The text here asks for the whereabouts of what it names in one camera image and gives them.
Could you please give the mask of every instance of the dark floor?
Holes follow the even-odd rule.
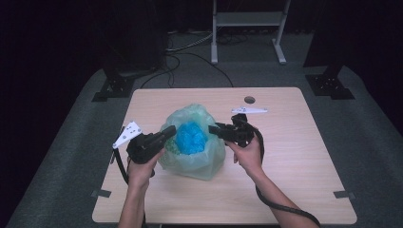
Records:
[[[178,48],[205,34],[176,34],[171,47]],[[296,86],[301,89],[345,189],[355,195],[352,205],[358,220],[354,225],[323,227],[403,226],[403,139],[368,93],[362,80],[344,67],[339,79],[355,96],[354,100],[332,100],[313,94],[306,74],[320,73],[323,67],[304,68],[312,35],[284,34],[281,40],[287,65],[278,63],[271,45],[274,34],[231,37],[234,45],[219,46],[216,65],[234,86]],[[210,66],[210,46],[204,43],[174,56],[180,64],[172,74],[158,76],[145,85],[146,76],[134,89],[161,87],[229,87],[228,78]],[[178,60],[166,57],[169,67]],[[92,218],[96,199],[129,98],[93,103],[94,94],[106,79],[96,72],[81,94],[8,227],[116,227],[97,224]]]

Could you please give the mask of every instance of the clear plastic bag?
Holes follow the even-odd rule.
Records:
[[[208,132],[208,125],[216,125],[215,122],[201,104],[191,104],[172,113],[161,130],[170,125],[175,125],[179,129],[183,124],[196,123],[207,139],[204,150],[193,154],[181,152],[176,144],[178,135],[169,139],[165,144],[166,152],[158,160],[163,169],[187,177],[211,180],[225,159],[224,141]]]

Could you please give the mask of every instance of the blue cloth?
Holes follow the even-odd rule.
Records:
[[[183,123],[176,135],[176,144],[182,154],[190,155],[204,151],[207,137],[195,122]]]

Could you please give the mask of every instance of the person's left hand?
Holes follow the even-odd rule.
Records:
[[[136,188],[147,188],[149,179],[151,178],[152,170],[157,164],[158,158],[160,158],[165,149],[163,148],[157,155],[155,155],[150,161],[144,164],[137,164],[127,157],[128,167],[128,184]]]

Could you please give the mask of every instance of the table top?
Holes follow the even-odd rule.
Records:
[[[247,96],[254,97],[255,103],[247,104]],[[350,200],[335,197],[334,192],[344,187],[298,88],[139,89],[133,93],[123,125],[135,121],[144,134],[156,133],[170,114],[191,104],[205,106],[216,122],[224,124],[232,123],[232,108],[267,108],[267,113],[247,114],[248,122],[264,137],[266,174],[322,224],[356,222]],[[119,148],[123,161],[126,146]],[[174,175],[157,164],[145,197],[147,222],[277,224],[270,208],[258,199],[254,183],[233,163],[232,150],[225,149],[223,166],[209,181]],[[98,198],[92,217],[96,222],[118,222],[127,186],[116,162],[108,167],[102,189],[111,194]]]

